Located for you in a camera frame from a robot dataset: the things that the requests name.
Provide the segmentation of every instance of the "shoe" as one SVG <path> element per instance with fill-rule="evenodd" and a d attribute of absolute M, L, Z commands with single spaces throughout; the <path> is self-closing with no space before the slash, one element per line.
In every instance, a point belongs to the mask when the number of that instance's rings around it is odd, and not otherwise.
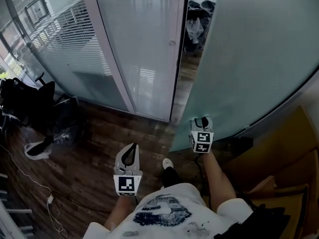
<path fill-rule="evenodd" d="M 168 167 L 174 168 L 173 162 L 168 159 L 168 158 L 164 158 L 163 160 L 163 168 L 166 169 Z"/>

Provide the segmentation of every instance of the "frosted glass panel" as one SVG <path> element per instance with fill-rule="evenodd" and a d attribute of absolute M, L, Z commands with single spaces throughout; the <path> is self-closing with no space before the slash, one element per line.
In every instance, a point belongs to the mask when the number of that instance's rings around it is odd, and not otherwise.
<path fill-rule="evenodd" d="M 138 113 L 170 112 L 174 39 L 173 0 L 98 0 L 116 62 Z"/>
<path fill-rule="evenodd" d="M 319 64 L 318 8 L 319 0 L 217 0 L 172 150 L 190 147 L 192 118 L 210 115 L 218 140 L 295 91 Z"/>
<path fill-rule="evenodd" d="M 83 0 L 12 0 L 40 59 L 71 95 L 127 111 Z M 37 61 L 22 47 L 25 65 Z"/>

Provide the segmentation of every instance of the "wooden floor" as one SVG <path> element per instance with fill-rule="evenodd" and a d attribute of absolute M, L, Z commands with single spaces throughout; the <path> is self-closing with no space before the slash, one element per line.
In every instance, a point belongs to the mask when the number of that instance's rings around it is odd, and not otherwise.
<path fill-rule="evenodd" d="M 53 191 L 52 213 L 63 224 L 65 230 L 61 234 L 65 238 L 81 238 L 90 222 L 103 224 L 108 217 L 117 200 L 113 181 L 115 156 L 129 143 L 136 142 L 140 147 L 140 166 L 144 175 L 138 199 L 160 189 L 161 162 L 165 157 L 172 159 L 185 182 L 199 186 L 199 171 L 193 162 L 195 154 L 189 150 L 169 153 L 198 63 L 199 58 L 183 58 L 170 123 L 81 102 L 88 124 L 83 140 L 69 153 L 61 151 L 50 159 L 38 161 L 26 158 L 23 153 L 24 144 L 38 137 L 33 130 L 21 127 L 8 134 L 6 147 L 16 163 L 35 181 Z M 49 190 L 18 171 L 5 151 L 1 150 L 1 154 L 0 172 L 9 176 L 6 180 L 8 204 L 33 210 L 28 216 L 28 225 L 35 227 L 35 238 L 59 238 L 46 209 Z"/>

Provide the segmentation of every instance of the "forearm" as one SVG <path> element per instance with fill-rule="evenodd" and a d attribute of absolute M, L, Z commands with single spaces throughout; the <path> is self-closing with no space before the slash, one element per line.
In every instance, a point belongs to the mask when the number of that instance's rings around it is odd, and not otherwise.
<path fill-rule="evenodd" d="M 112 226 L 117 227 L 132 211 L 132 198 L 120 196 L 104 226 L 111 231 Z"/>
<path fill-rule="evenodd" d="M 209 183 L 211 205 L 216 211 L 225 201 L 236 198 L 236 193 L 213 153 L 204 154 L 203 161 Z"/>

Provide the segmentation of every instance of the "plastic bag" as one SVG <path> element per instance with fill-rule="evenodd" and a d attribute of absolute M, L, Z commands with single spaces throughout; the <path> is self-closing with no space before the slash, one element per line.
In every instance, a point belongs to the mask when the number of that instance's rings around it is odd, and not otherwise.
<path fill-rule="evenodd" d="M 204 32 L 204 28 L 200 23 L 200 19 L 197 18 L 196 21 L 189 19 L 186 21 L 186 30 L 188 33 L 188 37 L 192 40 L 193 44 L 198 43 L 198 37 L 202 32 Z"/>

